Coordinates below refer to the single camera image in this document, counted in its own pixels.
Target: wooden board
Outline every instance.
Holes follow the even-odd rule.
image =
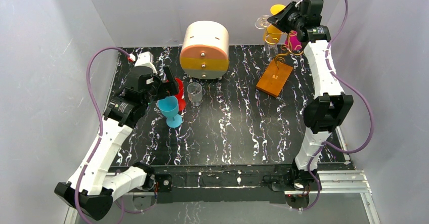
[[[291,66],[286,64],[278,63],[278,65],[279,67],[277,68],[276,63],[272,61],[256,85],[257,89],[274,97],[280,95],[293,70]]]

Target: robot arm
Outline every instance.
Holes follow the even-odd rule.
[[[349,112],[353,97],[346,95],[339,81],[331,72],[335,73],[331,53],[327,58],[331,70],[326,64],[326,50],[331,40],[329,29],[320,25],[323,0],[301,0],[299,3],[291,2],[282,11],[268,18],[267,21],[280,31],[290,33],[297,32],[299,41],[307,43],[304,53],[314,82],[314,100],[304,108],[304,123],[306,132],[301,150],[292,163],[289,171],[289,185],[305,186],[314,181],[313,175],[317,174],[317,160],[312,161],[308,169],[308,163],[312,157],[318,159],[320,153],[313,156],[322,143],[328,139],[335,128],[342,124]]]
[[[131,134],[137,121],[145,115],[149,104],[179,93],[178,83],[170,68],[164,67],[168,81],[163,82],[152,61],[153,56],[149,52],[139,55],[127,76],[124,89],[114,95],[107,105],[103,119],[103,137],[91,161],[87,163],[84,160],[66,183],[58,183],[55,188],[54,192],[71,207],[75,207],[74,192],[78,191],[82,211],[95,220],[102,219],[117,198],[143,186],[148,174],[153,173],[152,168],[137,162],[127,171],[105,179],[119,148]],[[95,137],[84,159],[88,159],[99,137]],[[76,190],[79,175],[85,165],[85,174],[79,190]]]

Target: black tabletop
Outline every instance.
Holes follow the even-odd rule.
[[[185,85],[183,123],[170,128],[151,104],[130,137],[122,144],[112,166],[142,161],[150,165],[224,165],[291,163],[304,138],[303,109],[313,99],[314,87],[307,59],[289,56],[294,68],[278,98],[255,88],[269,64],[263,46],[230,46],[229,69],[221,80],[190,78],[179,64],[180,47],[126,48],[129,53],[150,51],[163,77],[170,65]],[[111,94],[126,80],[132,64],[119,57]],[[186,86],[203,87],[203,102],[190,104]],[[336,134],[329,141],[339,146]],[[342,153],[325,147],[321,162],[344,162]]]

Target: blue goblet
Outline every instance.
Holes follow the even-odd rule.
[[[182,116],[179,112],[179,101],[176,97],[170,96],[165,99],[158,100],[158,108],[165,117],[167,117],[167,125],[171,128],[179,127],[182,122]]]

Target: cable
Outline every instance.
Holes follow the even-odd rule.
[[[159,185],[159,183],[156,182],[156,187],[155,187],[155,190],[153,191],[153,194],[155,195],[155,199],[158,199],[158,197],[157,197],[157,195],[158,195],[158,185]]]
[[[97,53],[95,53],[95,55],[93,55],[92,58],[90,59],[90,61],[88,63],[88,66],[87,66],[87,86],[88,86],[88,93],[90,94],[91,101],[92,101],[92,103],[94,105],[95,111],[97,112],[98,122],[100,124],[100,132],[99,132],[99,136],[100,137],[98,137],[96,145],[94,146],[94,148],[91,151],[88,159],[86,160],[87,164],[85,164],[83,166],[82,171],[80,172],[79,178],[77,179],[76,190],[74,191],[74,204],[76,206],[76,210],[79,213],[80,217],[86,223],[88,223],[88,224],[92,224],[92,223],[86,217],[86,215],[83,213],[82,208],[80,207],[80,204],[79,204],[80,183],[82,182],[82,178],[83,178],[83,175],[85,174],[85,170],[88,167],[88,163],[91,161],[92,157],[94,156],[95,152],[98,149],[98,146],[100,145],[101,136],[103,136],[103,118],[102,118],[102,115],[101,115],[101,112],[100,112],[100,108],[98,107],[97,101],[95,100],[94,93],[93,93],[93,90],[92,90],[92,87],[91,87],[90,70],[91,70],[91,66],[92,66],[95,58],[97,57],[97,55],[99,55],[100,53],[102,53],[103,51],[106,51],[106,50],[117,50],[117,51],[120,51],[121,53],[123,53],[128,59],[130,58],[130,55],[126,51],[124,51],[123,49],[121,49],[121,48],[118,48],[118,47],[106,47],[104,49],[99,50]],[[121,217],[120,217],[118,223],[122,222],[123,215],[124,215],[124,212],[125,212],[125,209],[123,208],[123,206],[124,206],[123,199],[121,199],[121,201],[122,201],[122,207],[121,207],[122,212],[121,212]]]
[[[116,203],[116,205],[119,207],[119,208],[123,208],[123,201],[122,201],[122,205],[121,204],[119,204],[117,201],[115,201],[115,203]],[[147,210],[150,210],[150,209],[152,209],[152,207],[154,207],[156,205],[156,201],[155,201],[155,203],[153,204],[153,205],[151,205],[151,206],[149,206],[148,208],[146,208],[146,209],[144,209],[144,210],[124,210],[124,212],[126,212],[126,213],[130,213],[130,214],[140,214],[140,213],[143,213],[143,212],[145,212],[145,211],[147,211]]]
[[[153,189],[153,187],[155,187],[155,184],[156,184],[156,181],[155,181],[155,180],[153,180],[152,187],[150,187],[150,188],[148,188],[148,189],[142,189],[142,190],[143,190],[144,192],[151,191],[151,190]]]
[[[347,19],[347,15],[349,13],[349,1],[348,0],[344,0],[344,2],[345,2],[345,5],[346,5],[346,11],[345,11],[344,18],[342,20],[341,26],[340,26],[338,32],[336,33],[336,35],[331,39],[331,41],[328,43],[328,46],[326,47],[326,51],[325,51],[326,65],[327,65],[328,69],[331,70],[331,75],[334,78],[336,78],[342,84],[346,85],[348,88],[350,88],[352,91],[354,91],[362,99],[363,103],[365,104],[366,109],[368,110],[369,121],[370,121],[370,130],[369,130],[368,137],[367,137],[366,141],[364,142],[364,144],[362,144],[360,147],[358,147],[355,150],[346,151],[346,150],[343,150],[343,149],[341,149],[341,148],[339,148],[337,146],[334,146],[332,143],[327,142],[327,141],[323,142],[322,145],[323,146],[324,145],[329,145],[330,147],[332,147],[333,149],[335,149],[335,150],[337,150],[339,152],[352,154],[352,153],[357,153],[357,152],[361,151],[362,149],[364,149],[369,144],[369,142],[371,141],[372,135],[374,133],[374,114],[372,112],[372,109],[371,109],[371,106],[369,105],[368,100],[356,88],[354,88],[353,86],[351,86],[350,84],[348,84],[347,82],[345,82],[344,80],[342,80],[341,78],[339,78],[336,75],[336,73],[332,71],[332,67],[331,67],[331,64],[330,64],[329,59],[328,59],[329,50],[331,48],[331,45],[332,45],[333,41],[337,38],[337,36],[339,35],[339,33],[342,31],[342,29],[344,28],[344,25],[345,25],[346,19]],[[311,207],[313,207],[316,204],[317,200],[319,199],[320,190],[321,190],[320,181],[310,171],[310,165],[313,162],[314,156],[317,156],[322,151],[323,146],[321,146],[316,151],[316,153],[310,158],[310,160],[308,162],[308,165],[307,165],[307,171],[310,173],[311,177],[314,178],[314,180],[315,180],[315,182],[317,184],[317,195],[316,195],[316,198],[314,199],[314,201],[309,206],[307,206],[305,208],[300,208],[298,210],[308,210],[308,209],[310,209]]]
[[[310,183],[304,187],[304,191],[303,191],[303,193],[301,195],[302,196],[307,196],[309,193],[310,193]]]
[[[157,93],[158,93],[159,88],[160,88],[160,87],[161,87],[161,85],[162,85],[162,80],[161,80],[160,78],[156,77],[156,76],[154,76],[153,78],[156,78],[157,80],[159,80],[159,84],[158,84],[158,87],[157,87],[157,88],[155,88],[154,83],[152,84],[152,88],[154,88],[154,89],[155,89],[155,95],[152,95],[150,92],[148,92],[148,94],[149,94],[150,96],[152,96],[152,97],[155,97],[155,96],[157,95]]]

